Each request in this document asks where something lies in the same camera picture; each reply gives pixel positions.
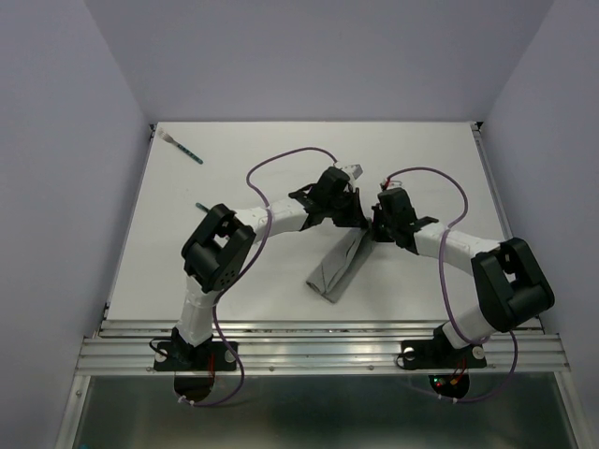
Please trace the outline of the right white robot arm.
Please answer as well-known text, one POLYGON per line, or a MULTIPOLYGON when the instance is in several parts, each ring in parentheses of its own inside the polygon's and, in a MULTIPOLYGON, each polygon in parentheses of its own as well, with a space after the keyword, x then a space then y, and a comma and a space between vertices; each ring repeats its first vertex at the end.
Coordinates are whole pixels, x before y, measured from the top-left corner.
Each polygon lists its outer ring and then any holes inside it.
POLYGON ((431 341, 432 357, 442 365, 460 359, 464 347, 497 332, 512 331, 555 304, 548 280, 524 239, 477 238, 430 216, 417 217, 401 187, 378 195, 373 218, 377 241, 394 242, 410 253, 437 260, 447 309, 445 265, 474 280, 477 304, 458 316, 449 312, 448 321, 435 331, 431 341))

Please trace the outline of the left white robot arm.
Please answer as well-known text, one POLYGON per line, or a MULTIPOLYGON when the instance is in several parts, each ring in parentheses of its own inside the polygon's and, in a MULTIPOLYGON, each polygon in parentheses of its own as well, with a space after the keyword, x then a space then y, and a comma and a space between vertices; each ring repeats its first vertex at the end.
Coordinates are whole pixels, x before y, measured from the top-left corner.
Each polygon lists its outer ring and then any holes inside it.
POLYGON ((262 207, 212 207, 182 248, 186 295, 166 354, 189 369, 201 367, 208 359, 214 306, 220 294, 256 259, 252 246, 264 247, 270 237, 304 231, 326 219, 347 232, 306 283, 326 300, 338 301, 344 279, 370 228, 355 185, 361 174, 359 165, 335 164, 317 182, 262 207))

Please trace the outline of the grey cloth napkin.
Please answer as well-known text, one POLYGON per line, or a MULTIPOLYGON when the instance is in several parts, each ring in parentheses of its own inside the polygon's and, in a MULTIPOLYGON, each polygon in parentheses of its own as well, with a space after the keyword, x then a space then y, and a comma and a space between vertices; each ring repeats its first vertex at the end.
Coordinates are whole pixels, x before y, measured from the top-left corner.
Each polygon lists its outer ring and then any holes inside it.
POLYGON ((352 228, 326 253, 305 283, 327 302, 336 304, 372 251, 371 230, 352 228))

